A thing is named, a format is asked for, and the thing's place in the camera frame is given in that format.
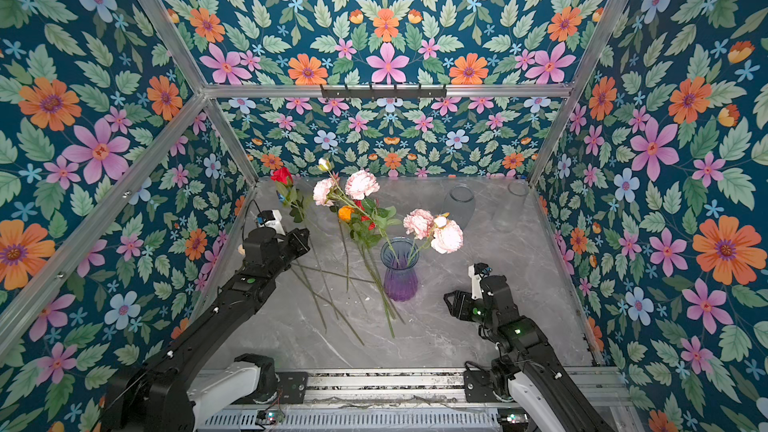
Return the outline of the clear glass vase far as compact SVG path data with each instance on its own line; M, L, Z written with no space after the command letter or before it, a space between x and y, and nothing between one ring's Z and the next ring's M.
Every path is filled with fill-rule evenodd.
M525 202L530 193L527 180L515 180L508 184L507 192L500 201L492 219L499 232L511 232L524 215Z

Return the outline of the black hook rack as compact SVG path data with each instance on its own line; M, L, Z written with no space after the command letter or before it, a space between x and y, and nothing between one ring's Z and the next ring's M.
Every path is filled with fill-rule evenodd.
M380 98L440 99L448 96L446 86L424 85L343 85L321 86L321 97L326 99L377 100Z

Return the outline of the red rose stem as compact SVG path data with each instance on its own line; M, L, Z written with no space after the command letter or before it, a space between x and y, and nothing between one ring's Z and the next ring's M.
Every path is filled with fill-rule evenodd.
M384 316L390 336L395 337L394 325L401 321L393 300L385 290L385 269L382 254L395 252L393 239L387 233L387 228L394 217L394 208L381 208L372 199L353 201L352 219L350 221L350 237L360 252L364 266L374 282L377 295L382 301Z
M304 193L297 188L292 173L285 166L273 170L270 179L275 183L281 205L287 209L296 224L307 221L307 204Z

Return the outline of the aluminium back crossbar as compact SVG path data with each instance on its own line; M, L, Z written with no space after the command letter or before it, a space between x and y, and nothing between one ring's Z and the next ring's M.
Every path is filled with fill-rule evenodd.
M445 97L569 97L570 84L548 85L209 85L208 98L437 99Z

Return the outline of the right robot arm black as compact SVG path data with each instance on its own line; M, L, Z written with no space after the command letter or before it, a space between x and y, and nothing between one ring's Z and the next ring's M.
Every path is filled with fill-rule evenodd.
M443 300L452 317L477 325L497 357L488 366L464 363L466 401L506 403L498 411L504 431L611 431L542 329L519 312L507 278L483 271L471 280L469 291L448 292Z

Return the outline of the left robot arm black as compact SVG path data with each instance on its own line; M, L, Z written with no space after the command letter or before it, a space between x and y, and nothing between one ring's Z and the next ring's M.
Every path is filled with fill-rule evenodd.
M214 353L267 302L277 277L310 250L310 232L271 227L245 238L244 261L210 307L160 352L126 367L106 386L98 419L105 431L196 431L208 419L254 392L271 398L274 362L245 354L216 376L199 373Z

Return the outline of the clear ribbed glass vase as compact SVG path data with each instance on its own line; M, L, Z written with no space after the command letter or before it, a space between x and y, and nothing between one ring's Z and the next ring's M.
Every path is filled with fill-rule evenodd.
M465 186L458 185L451 188L443 201L442 212L448 218L455 221L464 230L469 225L475 211L475 195Z

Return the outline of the aluminium frame post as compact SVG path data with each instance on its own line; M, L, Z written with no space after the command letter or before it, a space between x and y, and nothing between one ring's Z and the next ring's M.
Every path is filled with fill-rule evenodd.
M584 55L573 76L571 91L561 105L549 133L539 150L536 165L529 176L529 185L535 189L547 164L554 155L554 149L568 125L570 113L579 104L587 83L594 72L605 46L608 44L629 0L607 0L604 13L593 33Z
M218 100L210 93L211 85L207 82L195 61L189 47L185 44L177 27L172 22L162 0L138 0L147 18L152 23L171 58L179 67L190 87L192 98L201 99L198 110L204 110L219 132L239 172L250 188L256 186L258 176L246 156L245 150L236 133L225 117Z

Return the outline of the aluminium frame post right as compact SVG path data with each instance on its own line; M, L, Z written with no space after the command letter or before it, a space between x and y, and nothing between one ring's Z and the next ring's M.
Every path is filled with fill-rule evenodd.
M529 185L535 189L547 164L554 155L554 149L568 125L570 113L579 104L587 83L594 72L605 46L608 44L629 0L607 0L604 13L593 33L584 55L573 76L571 91L561 105L549 133L539 150L536 165L529 176Z

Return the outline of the purple blue glass vase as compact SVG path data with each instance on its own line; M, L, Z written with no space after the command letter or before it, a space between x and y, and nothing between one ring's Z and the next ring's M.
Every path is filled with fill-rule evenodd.
M380 260L385 267L384 291L395 302L406 302L415 297L419 281L415 267L419 252L407 237L396 237L383 244Z

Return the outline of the orange rose stem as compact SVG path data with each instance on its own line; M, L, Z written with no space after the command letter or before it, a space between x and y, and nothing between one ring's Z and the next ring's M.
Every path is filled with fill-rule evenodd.
M351 225L353 213L354 209L350 206L342 206L337 212L339 231L341 233L342 246L345 254L346 288L349 288L351 284L350 253L348 242L353 238L353 229Z

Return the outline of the pink carnation spray stem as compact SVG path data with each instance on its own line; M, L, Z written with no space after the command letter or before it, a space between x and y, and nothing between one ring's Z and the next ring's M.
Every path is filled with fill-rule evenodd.
M364 199L372 199L378 204L379 207L389 208L381 206L373 197L373 195L380 190L380 184L377 180L377 177L373 173L361 169L352 173L345 180L343 180L340 176L337 176L332 172L332 164L326 159L320 159L318 161L318 169L321 172L327 173L328 177L318 181L315 184L312 191L312 199L317 206L329 208L336 214L336 217L338 210L342 206L352 207L351 204L355 200L362 201ZM391 219L391 223L388 228L391 225L395 225L397 223L395 218L395 208L394 212L394 217Z

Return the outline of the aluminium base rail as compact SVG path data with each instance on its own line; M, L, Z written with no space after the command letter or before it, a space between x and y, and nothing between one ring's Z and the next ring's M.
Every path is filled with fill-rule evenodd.
M640 431L614 367L516 373L474 367L282 370L277 394L214 414L203 431L563 431L589 411L613 431Z

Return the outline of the aluminium frame post left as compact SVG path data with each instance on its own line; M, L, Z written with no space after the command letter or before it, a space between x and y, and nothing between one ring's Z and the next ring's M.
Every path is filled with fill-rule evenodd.
M189 47L185 44L177 27L172 22L162 0L138 0L147 18L152 23L171 58L179 67L190 87L192 98L201 99L198 110L204 110L219 132L239 172L250 188L256 186L258 176L246 156L245 150L236 133L225 117L218 100L210 93L211 85L207 82L195 61Z

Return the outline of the red rose stem lying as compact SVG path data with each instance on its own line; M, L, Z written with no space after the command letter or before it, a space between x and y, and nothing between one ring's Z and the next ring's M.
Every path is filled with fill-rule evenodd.
M352 219L350 221L350 237L360 252L364 266L374 282L377 295L382 301L384 316L390 336L395 337L394 325L401 321L393 300L385 290L385 269L382 254L395 252L393 239L387 233L387 228L394 217L394 208L381 208L372 199L353 201Z

